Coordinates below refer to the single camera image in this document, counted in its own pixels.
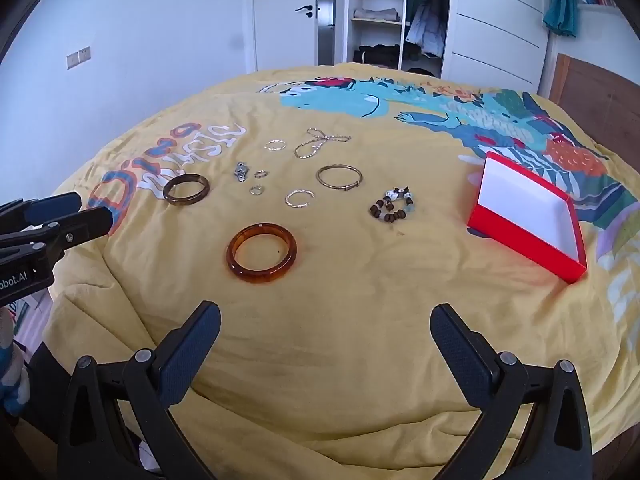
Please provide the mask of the blue white gloved hand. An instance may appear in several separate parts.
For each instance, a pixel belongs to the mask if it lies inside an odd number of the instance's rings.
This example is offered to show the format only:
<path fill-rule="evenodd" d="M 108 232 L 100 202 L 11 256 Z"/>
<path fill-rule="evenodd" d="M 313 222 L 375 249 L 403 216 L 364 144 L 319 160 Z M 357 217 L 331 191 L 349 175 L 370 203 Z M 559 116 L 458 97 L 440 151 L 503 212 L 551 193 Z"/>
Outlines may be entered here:
<path fill-rule="evenodd" d="M 15 343 L 14 322 L 6 307 L 0 316 L 0 379 L 1 407 L 9 415 L 18 416 L 30 398 L 28 373 L 24 354 Z"/>

